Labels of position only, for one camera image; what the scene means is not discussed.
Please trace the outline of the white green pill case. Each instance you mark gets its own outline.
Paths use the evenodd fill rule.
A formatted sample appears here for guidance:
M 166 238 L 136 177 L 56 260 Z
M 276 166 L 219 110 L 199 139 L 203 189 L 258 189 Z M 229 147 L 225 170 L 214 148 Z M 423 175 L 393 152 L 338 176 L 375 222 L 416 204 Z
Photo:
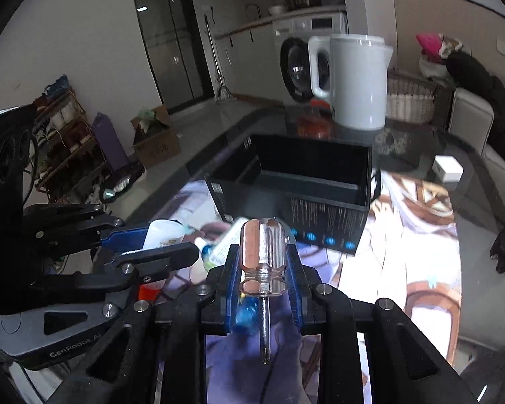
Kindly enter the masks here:
M 240 217 L 233 224 L 216 221 L 201 228 L 205 244 L 200 248 L 200 256 L 207 271 L 225 264 L 231 245 L 241 243 L 241 228 L 247 221 Z

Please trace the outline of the clear handle screwdriver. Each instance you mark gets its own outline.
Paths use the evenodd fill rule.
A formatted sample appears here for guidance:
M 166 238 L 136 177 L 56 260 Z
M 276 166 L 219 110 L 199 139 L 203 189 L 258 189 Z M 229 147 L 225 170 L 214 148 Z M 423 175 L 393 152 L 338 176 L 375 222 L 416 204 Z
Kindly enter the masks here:
M 272 356 L 271 299 L 281 296 L 285 284 L 286 230 L 277 219 L 251 219 L 241 228 L 241 293 L 258 299 L 260 356 L 269 364 Z

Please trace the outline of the blue transparent small bottle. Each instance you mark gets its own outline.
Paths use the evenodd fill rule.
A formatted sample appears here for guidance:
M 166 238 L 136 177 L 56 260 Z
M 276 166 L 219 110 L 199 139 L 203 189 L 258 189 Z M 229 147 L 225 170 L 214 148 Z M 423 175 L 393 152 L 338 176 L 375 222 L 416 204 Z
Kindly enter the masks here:
M 253 336 L 258 332 L 259 302 L 255 297 L 242 297 L 237 305 L 235 322 L 232 328 L 236 333 Z

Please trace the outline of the black trash bag bin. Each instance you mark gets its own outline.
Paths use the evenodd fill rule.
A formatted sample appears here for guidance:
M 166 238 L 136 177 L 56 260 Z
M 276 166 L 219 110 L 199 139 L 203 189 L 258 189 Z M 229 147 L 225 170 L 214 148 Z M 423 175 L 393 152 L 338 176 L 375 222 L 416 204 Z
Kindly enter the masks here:
M 101 185 L 99 197 L 102 203 L 115 202 L 140 179 L 146 171 L 140 162 L 130 162 L 112 173 Z

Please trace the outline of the wooden shoe rack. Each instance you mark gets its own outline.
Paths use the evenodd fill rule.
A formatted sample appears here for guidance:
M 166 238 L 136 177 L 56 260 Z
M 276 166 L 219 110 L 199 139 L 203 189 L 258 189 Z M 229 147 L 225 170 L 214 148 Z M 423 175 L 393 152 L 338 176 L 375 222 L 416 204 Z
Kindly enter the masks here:
M 35 141 L 25 170 L 33 175 L 32 190 L 49 202 L 85 202 L 110 166 L 69 78 L 48 85 L 34 105 Z

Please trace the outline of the purple rolled yoga mat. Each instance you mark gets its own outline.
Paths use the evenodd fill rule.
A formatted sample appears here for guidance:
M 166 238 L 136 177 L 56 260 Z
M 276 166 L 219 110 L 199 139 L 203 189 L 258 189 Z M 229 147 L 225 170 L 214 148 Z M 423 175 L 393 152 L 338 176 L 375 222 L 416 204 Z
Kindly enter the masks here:
M 109 116 L 98 112 L 92 129 L 111 169 L 118 171 L 125 167 L 128 164 L 128 158 Z

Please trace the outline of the brown cardboard box on floor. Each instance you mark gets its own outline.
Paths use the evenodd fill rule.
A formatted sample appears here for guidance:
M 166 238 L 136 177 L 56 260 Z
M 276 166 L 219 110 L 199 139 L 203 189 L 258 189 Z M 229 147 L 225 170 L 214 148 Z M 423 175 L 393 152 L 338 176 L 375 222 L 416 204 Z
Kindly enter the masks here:
M 142 109 L 131 124 L 135 131 L 133 149 L 145 168 L 180 154 L 178 135 L 164 105 Z

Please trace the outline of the black open cardboard box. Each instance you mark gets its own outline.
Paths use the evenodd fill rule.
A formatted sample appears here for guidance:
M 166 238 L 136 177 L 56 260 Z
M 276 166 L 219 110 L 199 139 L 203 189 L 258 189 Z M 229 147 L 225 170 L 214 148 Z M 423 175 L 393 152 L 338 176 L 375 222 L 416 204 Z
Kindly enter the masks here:
M 352 255 L 381 175 L 368 145 L 252 134 L 208 175 L 224 219 L 278 218 L 295 240 Z

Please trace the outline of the white power adapter cube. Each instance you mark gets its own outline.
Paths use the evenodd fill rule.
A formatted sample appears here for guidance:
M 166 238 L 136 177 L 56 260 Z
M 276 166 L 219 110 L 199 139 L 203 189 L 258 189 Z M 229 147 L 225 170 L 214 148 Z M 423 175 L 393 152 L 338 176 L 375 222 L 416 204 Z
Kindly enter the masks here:
M 443 183 L 458 183 L 463 176 L 463 166 L 450 155 L 436 155 L 432 170 Z

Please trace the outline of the black framed glass door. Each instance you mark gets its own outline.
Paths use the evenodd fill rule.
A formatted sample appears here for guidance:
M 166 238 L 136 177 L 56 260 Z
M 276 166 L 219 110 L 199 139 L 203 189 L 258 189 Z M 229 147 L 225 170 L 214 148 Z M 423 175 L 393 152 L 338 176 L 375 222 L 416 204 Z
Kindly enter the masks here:
M 135 0 L 162 103 L 171 113 L 213 97 L 193 0 Z

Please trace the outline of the white kitchen cabinets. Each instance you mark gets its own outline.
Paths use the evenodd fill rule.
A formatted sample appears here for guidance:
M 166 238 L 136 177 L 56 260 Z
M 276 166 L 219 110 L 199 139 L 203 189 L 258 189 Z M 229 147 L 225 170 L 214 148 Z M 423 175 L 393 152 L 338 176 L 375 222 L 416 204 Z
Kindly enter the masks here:
M 216 45 L 232 95 L 282 102 L 282 80 L 271 24 L 219 37 Z

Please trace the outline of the white front-load washing machine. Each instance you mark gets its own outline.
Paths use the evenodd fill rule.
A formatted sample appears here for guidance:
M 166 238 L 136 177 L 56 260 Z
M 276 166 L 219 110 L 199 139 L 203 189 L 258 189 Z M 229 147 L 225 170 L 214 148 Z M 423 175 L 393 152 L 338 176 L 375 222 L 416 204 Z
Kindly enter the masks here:
M 288 14 L 273 21 L 273 38 L 282 80 L 284 105 L 308 103 L 311 90 L 308 41 L 349 32 L 346 9 L 318 7 L 317 11 Z

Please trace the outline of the grey sofa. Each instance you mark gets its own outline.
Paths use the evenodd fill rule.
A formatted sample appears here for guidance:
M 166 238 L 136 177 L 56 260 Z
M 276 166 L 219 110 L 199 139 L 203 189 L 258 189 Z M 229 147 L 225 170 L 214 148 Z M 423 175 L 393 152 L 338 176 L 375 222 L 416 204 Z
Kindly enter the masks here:
M 505 160 L 489 145 L 494 123 L 491 105 L 468 90 L 454 91 L 448 130 L 481 156 L 505 206 Z

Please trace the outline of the white wicker basket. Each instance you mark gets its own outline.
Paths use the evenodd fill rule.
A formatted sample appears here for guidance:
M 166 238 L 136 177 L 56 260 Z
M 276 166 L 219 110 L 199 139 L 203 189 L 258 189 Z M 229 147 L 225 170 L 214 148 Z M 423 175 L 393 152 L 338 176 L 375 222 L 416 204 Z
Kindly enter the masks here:
M 438 91 L 439 86 L 431 81 L 390 69 L 387 117 L 416 124 L 430 122 Z

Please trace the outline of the black jacket on sofa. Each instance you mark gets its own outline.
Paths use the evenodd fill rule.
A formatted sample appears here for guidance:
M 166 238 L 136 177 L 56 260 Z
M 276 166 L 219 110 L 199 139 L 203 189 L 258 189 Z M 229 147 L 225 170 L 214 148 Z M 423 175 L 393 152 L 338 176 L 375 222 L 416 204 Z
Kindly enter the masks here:
M 463 51 L 450 53 L 447 70 L 459 87 L 486 100 L 492 107 L 494 121 L 488 141 L 505 161 L 505 85 L 477 59 Z

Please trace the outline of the white electric kettle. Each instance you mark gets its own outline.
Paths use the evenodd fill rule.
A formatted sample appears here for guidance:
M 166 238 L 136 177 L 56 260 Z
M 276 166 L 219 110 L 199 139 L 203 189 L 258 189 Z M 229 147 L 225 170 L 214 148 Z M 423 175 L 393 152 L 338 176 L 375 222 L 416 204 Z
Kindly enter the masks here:
M 321 88 L 318 56 L 328 55 L 329 88 Z M 308 40 L 314 96 L 329 103 L 334 121 L 353 130 L 380 130 L 388 110 L 388 68 L 393 48 L 382 37 L 333 34 Z

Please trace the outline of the pink plush clothing pile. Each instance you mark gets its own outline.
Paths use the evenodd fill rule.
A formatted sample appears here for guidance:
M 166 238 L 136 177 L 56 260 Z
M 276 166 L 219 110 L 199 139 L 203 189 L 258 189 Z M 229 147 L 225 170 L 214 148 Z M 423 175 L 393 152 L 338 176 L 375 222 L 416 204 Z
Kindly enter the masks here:
M 422 53 L 419 58 L 419 71 L 425 78 L 445 79 L 449 76 L 447 58 L 455 51 L 463 49 L 457 38 L 445 34 L 421 33 L 416 36 Z

